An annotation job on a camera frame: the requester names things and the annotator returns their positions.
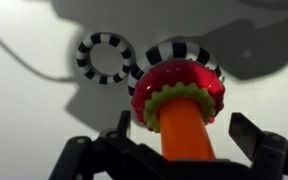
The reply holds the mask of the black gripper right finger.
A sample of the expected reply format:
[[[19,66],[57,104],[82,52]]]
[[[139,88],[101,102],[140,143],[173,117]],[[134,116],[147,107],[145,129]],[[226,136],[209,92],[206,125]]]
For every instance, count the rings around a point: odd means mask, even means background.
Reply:
[[[229,135],[249,160],[253,160],[265,133],[242,113],[231,114]]]

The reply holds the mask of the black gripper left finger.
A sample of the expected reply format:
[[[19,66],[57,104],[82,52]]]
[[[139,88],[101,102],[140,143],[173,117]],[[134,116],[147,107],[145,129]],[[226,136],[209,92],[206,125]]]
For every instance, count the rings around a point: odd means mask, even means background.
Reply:
[[[131,112],[122,111],[119,118],[117,131],[121,136],[129,137],[130,127],[131,127]]]

